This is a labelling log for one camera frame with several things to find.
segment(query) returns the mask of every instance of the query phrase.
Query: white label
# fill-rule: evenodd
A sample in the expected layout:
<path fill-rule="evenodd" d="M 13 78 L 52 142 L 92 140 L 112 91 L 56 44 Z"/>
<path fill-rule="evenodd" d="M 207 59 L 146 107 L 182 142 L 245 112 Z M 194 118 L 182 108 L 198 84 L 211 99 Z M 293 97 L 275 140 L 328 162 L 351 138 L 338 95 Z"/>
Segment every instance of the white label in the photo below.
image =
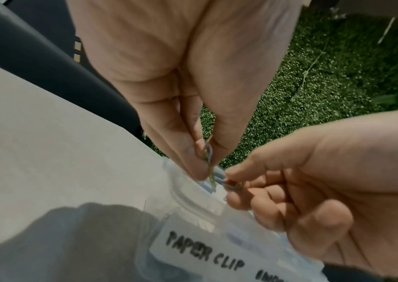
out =
<path fill-rule="evenodd" d="M 285 269 L 173 214 L 149 251 L 159 261 L 216 281 L 307 282 Z"/>

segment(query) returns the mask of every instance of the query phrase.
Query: table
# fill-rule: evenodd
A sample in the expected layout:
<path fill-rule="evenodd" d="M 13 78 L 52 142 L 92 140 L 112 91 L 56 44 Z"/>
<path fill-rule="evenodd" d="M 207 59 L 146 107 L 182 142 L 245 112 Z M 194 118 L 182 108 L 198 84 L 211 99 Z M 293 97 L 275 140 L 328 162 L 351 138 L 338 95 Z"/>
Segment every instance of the table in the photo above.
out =
<path fill-rule="evenodd" d="M 0 69 L 0 243 L 52 209 L 141 210 L 167 186 L 162 158 L 130 133 Z"/>

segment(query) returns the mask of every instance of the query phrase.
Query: hand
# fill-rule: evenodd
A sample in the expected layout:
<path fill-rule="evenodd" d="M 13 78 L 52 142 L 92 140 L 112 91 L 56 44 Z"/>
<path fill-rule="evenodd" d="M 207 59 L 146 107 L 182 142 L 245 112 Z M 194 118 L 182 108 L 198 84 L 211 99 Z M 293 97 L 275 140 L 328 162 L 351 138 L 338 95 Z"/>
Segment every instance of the hand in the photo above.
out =
<path fill-rule="evenodd" d="M 398 111 L 304 128 L 226 171 L 227 202 L 299 252 L 398 277 Z"/>
<path fill-rule="evenodd" d="M 215 115 L 212 165 L 238 145 L 286 53 L 299 0 L 68 0 L 89 61 L 137 110 L 150 139 L 208 176 L 199 119 Z"/>

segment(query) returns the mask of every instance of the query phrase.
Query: black chair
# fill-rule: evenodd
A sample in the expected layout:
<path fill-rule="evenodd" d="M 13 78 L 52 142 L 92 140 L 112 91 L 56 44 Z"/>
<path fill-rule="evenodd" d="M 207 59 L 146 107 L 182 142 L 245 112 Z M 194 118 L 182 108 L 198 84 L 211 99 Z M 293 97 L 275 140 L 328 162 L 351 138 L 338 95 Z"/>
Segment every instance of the black chair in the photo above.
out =
<path fill-rule="evenodd" d="M 141 137 L 137 113 L 119 93 L 2 4 L 0 67 Z"/>

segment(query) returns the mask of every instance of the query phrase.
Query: green grass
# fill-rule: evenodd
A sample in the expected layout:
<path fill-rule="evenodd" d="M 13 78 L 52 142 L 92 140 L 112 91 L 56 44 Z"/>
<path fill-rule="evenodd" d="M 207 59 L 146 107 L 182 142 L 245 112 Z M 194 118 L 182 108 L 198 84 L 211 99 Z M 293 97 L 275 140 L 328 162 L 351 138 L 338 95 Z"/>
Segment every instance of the green grass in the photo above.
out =
<path fill-rule="evenodd" d="M 398 19 L 377 44 L 388 23 L 386 18 L 359 15 L 333 20 L 331 14 L 304 10 L 239 147 L 221 165 L 239 163 L 256 147 L 301 127 L 398 109 L 398 104 L 371 101 L 398 92 Z M 301 87 L 303 73 L 311 66 Z M 201 119 L 208 138 L 214 116 L 204 108 Z"/>

